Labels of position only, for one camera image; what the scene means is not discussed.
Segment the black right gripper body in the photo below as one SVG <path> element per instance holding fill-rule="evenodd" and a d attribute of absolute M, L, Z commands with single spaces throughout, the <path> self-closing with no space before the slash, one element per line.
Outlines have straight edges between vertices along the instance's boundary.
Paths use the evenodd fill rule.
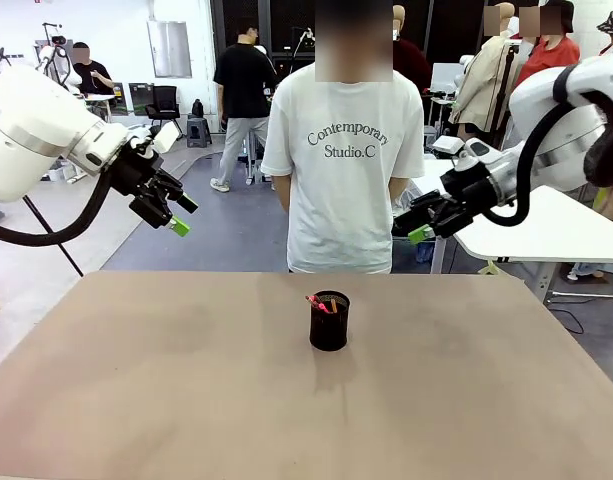
<path fill-rule="evenodd" d="M 457 170 L 453 168 L 440 177 L 445 192 L 475 214 L 498 205 L 498 194 L 491 183 L 490 172 L 481 162 Z"/>

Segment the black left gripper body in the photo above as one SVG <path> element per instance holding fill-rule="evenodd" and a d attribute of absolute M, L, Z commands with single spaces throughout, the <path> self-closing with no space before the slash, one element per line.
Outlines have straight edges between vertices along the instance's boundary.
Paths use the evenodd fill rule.
<path fill-rule="evenodd" d="M 153 178 L 156 174 L 169 174 L 162 165 L 163 158 L 155 150 L 142 155 L 135 149 L 125 147 L 109 167 L 110 185 L 123 196 L 157 194 L 161 197 L 153 185 Z"/>

